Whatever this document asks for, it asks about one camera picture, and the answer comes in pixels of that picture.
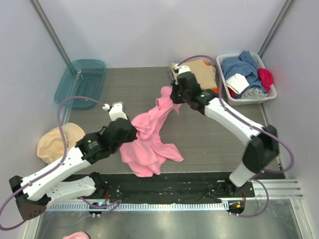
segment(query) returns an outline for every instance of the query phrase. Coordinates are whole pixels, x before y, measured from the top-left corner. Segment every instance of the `red cloth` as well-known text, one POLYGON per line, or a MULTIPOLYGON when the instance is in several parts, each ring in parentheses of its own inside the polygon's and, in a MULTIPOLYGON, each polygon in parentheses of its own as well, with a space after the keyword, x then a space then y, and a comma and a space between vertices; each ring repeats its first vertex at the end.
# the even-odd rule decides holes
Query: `red cloth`
POLYGON ((228 87, 228 91, 229 91, 229 93, 230 93, 230 96, 231 96, 232 98, 235 98, 236 93, 235 93, 231 88, 229 88, 229 87, 228 87))
POLYGON ((258 69, 258 77, 261 81, 261 84, 266 89, 266 91, 270 92, 270 86, 274 83, 274 78, 271 72, 267 69, 260 68, 258 69))

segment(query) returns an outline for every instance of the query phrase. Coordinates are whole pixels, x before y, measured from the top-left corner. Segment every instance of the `robotic arm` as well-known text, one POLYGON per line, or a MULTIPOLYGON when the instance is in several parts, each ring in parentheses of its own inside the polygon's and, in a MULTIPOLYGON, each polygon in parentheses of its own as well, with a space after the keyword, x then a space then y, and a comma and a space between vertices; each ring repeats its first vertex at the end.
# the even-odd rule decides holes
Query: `robotic arm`
MULTIPOLYGON (((232 116, 224 109, 216 93, 201 90, 195 75, 187 66, 176 66, 174 70, 178 75, 177 80, 172 83, 170 97, 173 102, 189 104, 193 110, 222 124, 246 145, 242 162, 226 180, 228 193, 237 193, 279 154, 278 143, 254 128, 263 129, 274 136, 277 136, 276 129, 271 125, 263 127, 249 120, 222 101, 236 117, 232 116)), ((99 132, 86 134, 69 150, 63 162, 61 157, 32 175, 24 178, 14 176, 9 180, 12 191, 16 192, 59 165, 53 172, 25 187, 15 196, 15 202, 25 221, 39 216, 47 207, 57 202, 80 196, 101 197, 107 190, 108 185, 96 172, 77 181, 61 182, 73 173, 116 153, 123 143, 136 139, 137 130, 123 112, 122 103, 115 103, 112 107, 105 105, 103 109, 109 112, 112 120, 108 127, 104 126, 99 132)))
POLYGON ((123 112, 123 104, 115 103, 111 109, 105 107, 112 120, 109 126, 104 126, 99 132, 86 134, 69 150, 63 163, 61 157, 32 175, 24 178, 14 176, 9 180, 11 189, 15 192, 60 164, 56 170, 16 195, 15 202, 24 220, 39 216, 47 207, 57 202, 80 196, 101 197, 107 190, 107 184, 96 172, 77 181, 61 182, 73 173, 116 153, 123 143, 136 139, 137 130, 123 112))
POLYGON ((242 162, 233 171, 228 180, 229 193, 238 191, 248 180, 262 171, 276 156, 279 155, 278 142, 269 136, 260 133, 259 128, 277 137, 277 130, 272 125, 263 127, 246 118, 229 105, 222 102, 228 110, 236 117, 225 110, 218 95, 212 90, 202 90, 195 75, 188 66, 175 66, 174 70, 178 73, 177 80, 172 83, 171 99, 176 104, 187 103, 193 110, 216 120, 236 135, 246 146, 242 162))

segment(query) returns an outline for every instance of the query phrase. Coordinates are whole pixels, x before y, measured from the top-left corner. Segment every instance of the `pink cloth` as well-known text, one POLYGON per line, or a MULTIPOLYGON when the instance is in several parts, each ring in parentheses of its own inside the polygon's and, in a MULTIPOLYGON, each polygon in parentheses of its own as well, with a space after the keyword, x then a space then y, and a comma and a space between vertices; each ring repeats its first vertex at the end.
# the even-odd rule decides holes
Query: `pink cloth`
POLYGON ((176 162, 184 160, 174 144, 160 141, 159 131, 168 113, 175 110, 178 114, 180 107, 170 99, 171 91, 171 87, 164 86, 160 91, 161 97, 156 99, 156 106, 132 120, 132 125, 138 131, 138 139, 124 143, 120 148, 122 161, 127 163, 138 177, 160 175, 160 166, 167 158, 176 162))
POLYGON ((271 89, 271 85, 274 83, 274 78, 271 72, 265 68, 259 68, 258 69, 258 77, 261 81, 261 84, 266 89, 266 91, 269 93, 271 89))
POLYGON ((62 239, 90 239, 89 236, 84 232, 74 233, 62 239))

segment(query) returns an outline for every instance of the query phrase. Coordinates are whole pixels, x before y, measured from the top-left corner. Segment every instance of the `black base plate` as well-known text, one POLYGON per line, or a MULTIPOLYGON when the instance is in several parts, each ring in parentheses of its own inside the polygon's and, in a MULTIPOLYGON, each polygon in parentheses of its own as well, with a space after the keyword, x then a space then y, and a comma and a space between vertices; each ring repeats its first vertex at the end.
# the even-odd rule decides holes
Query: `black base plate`
MULTIPOLYGON (((132 204, 205 204, 220 203, 218 198, 243 197, 242 191, 234 196, 211 191, 218 185, 222 186, 223 183, 218 181, 228 179, 230 173, 164 173, 151 178, 139 178, 134 174, 101 174, 101 177, 109 185, 111 202, 122 199, 123 203, 132 204)), ((77 180, 84 176, 75 174, 66 181, 77 180)), ((269 174, 266 178, 283 178, 283 175, 269 174)), ((247 198, 255 196, 251 188, 253 187, 250 182, 242 188, 247 198)))

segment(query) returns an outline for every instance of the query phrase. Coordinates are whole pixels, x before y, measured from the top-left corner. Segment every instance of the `laundry basket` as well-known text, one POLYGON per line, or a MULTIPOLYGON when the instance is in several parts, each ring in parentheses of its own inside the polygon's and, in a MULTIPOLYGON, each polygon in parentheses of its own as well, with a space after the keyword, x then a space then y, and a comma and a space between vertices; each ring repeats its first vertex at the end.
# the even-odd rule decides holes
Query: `laundry basket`
MULTIPOLYGON (((258 68, 265 68, 264 63, 262 62, 260 56, 256 53, 250 53, 252 58, 254 59, 254 61, 256 62, 256 65, 258 66, 258 68)), ((226 86, 226 81, 224 78, 224 74, 223 71, 221 69, 221 64, 223 63, 224 59, 228 59, 228 58, 239 58, 240 54, 224 54, 224 55, 219 55, 216 58, 216 62, 217 62, 217 68, 218 68, 218 73, 219 73, 219 80, 223 81, 223 85, 225 87, 225 91, 226 91, 226 96, 228 99, 228 103, 231 106, 237 106, 237 105, 248 105, 248 104, 260 104, 263 103, 267 100, 272 100, 274 98, 277 97, 277 91, 275 89, 275 86, 272 84, 270 87, 270 92, 268 94, 268 97, 262 98, 262 99, 234 99, 230 96, 228 87, 226 86)))

